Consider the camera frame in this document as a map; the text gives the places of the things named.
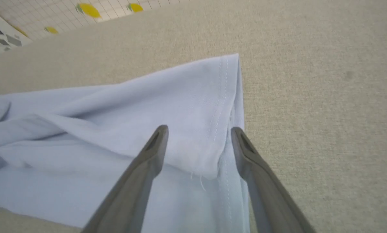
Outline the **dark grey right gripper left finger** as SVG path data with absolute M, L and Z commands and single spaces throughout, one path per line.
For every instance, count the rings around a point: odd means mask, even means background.
M 83 233 L 140 233 L 154 179 L 161 172 L 168 126 L 160 125 L 118 179 Z

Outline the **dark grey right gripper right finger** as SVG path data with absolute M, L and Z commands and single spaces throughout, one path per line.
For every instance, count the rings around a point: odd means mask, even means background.
M 301 209 L 291 198 L 245 132 L 231 129 L 236 166 L 246 181 L 259 233 L 314 233 Z

